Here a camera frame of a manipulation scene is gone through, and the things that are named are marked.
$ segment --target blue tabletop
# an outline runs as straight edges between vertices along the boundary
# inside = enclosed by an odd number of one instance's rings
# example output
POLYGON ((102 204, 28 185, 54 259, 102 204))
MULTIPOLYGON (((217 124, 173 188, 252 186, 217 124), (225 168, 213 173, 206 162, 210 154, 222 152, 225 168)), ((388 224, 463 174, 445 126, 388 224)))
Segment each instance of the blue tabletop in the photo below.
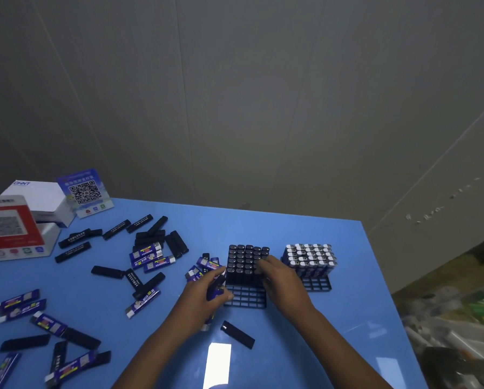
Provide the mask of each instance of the blue tabletop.
MULTIPOLYGON (((230 244, 268 246, 272 255, 280 257, 288 243, 332 244, 339 263, 330 274, 333 290, 311 293, 314 305, 395 389, 427 387, 360 222, 123 199, 114 203, 114 209, 76 218, 69 229, 62 229, 59 240, 85 228, 105 232, 125 219, 135 222, 152 214, 155 220, 167 216, 167 233, 177 230, 189 248, 189 253, 162 269, 166 279, 161 295, 131 320, 125 315, 134 301, 128 280, 96 276, 90 270, 94 265, 129 268, 134 233, 122 231, 109 241, 90 239, 90 250, 61 264, 53 259, 60 254, 58 247, 51 257, 0 262, 0 301, 40 288, 42 297, 48 299, 46 313, 100 339, 101 352, 112 351, 108 365, 81 373, 64 388, 110 387, 173 307, 186 284, 185 272, 202 253, 220 257, 221 264, 226 264, 230 244)), ((167 247, 164 252, 170 253, 167 247)), ((142 281, 155 275, 144 274, 142 269, 136 273, 142 281)), ((0 324, 0 345, 4 340, 44 333, 28 318, 20 318, 0 324)), ((23 351, 6 386, 43 387, 57 341, 52 337, 47 347, 23 351)), ((221 307, 210 331, 196 334, 174 355, 158 387, 203 388, 211 343, 232 345, 228 384, 219 387, 330 387, 314 354, 270 300, 264 310, 221 307), (223 320, 252 336, 256 340, 253 349, 220 331, 223 320)), ((67 360, 85 352, 69 344, 67 360)), ((4 357, 0 354, 0 363, 4 357)))

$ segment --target hand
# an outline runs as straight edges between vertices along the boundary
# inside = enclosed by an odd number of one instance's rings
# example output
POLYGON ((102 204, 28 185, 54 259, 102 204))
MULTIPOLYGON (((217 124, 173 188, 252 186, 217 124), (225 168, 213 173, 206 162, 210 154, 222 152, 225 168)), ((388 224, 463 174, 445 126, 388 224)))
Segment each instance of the hand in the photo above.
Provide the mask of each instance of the hand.
POLYGON ((189 281, 163 325, 181 334, 183 340, 197 333, 217 308, 233 299, 233 294, 226 287, 222 287, 223 294, 213 300, 206 300, 208 286, 225 270, 225 267, 212 270, 198 281, 189 281))
POLYGON ((287 267, 276 257, 269 255, 260 259, 256 263, 256 272, 266 277, 262 282, 267 295, 293 325, 315 309, 294 269, 287 267))

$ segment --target qr code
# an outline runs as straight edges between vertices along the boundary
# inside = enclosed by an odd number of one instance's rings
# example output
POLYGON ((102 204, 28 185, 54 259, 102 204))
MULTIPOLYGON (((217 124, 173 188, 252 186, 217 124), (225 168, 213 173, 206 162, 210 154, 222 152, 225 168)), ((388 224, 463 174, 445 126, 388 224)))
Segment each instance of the qr code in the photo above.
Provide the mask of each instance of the qr code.
POLYGON ((94 180, 71 186, 69 190, 80 205, 102 198, 101 192, 94 180))
POLYGON ((0 237, 24 234, 17 217, 0 217, 0 237))

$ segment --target right hand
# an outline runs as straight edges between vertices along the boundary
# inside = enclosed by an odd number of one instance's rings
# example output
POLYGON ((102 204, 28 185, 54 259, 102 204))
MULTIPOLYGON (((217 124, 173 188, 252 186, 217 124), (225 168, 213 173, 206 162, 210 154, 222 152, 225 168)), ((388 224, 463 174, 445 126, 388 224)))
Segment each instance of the right hand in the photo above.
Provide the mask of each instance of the right hand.
POLYGON ((256 263, 256 273, 262 274, 262 283, 277 309, 293 325, 314 310, 314 305, 294 269, 269 255, 256 263))

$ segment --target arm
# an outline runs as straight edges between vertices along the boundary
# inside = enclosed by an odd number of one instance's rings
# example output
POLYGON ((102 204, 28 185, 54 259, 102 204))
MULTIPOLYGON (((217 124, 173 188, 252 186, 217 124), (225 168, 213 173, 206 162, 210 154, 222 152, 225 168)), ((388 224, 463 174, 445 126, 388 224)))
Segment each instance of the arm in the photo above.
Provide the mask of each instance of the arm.
POLYGON ((199 281, 190 281, 161 326, 148 337, 132 358, 112 389, 153 388, 163 367, 180 345, 197 333, 213 312, 233 294, 224 293, 211 301, 206 300, 206 290, 213 279, 225 268, 206 273, 199 281))
POLYGON ((271 255, 257 265, 270 299, 301 334, 336 389, 391 389, 316 310, 293 269, 271 255))

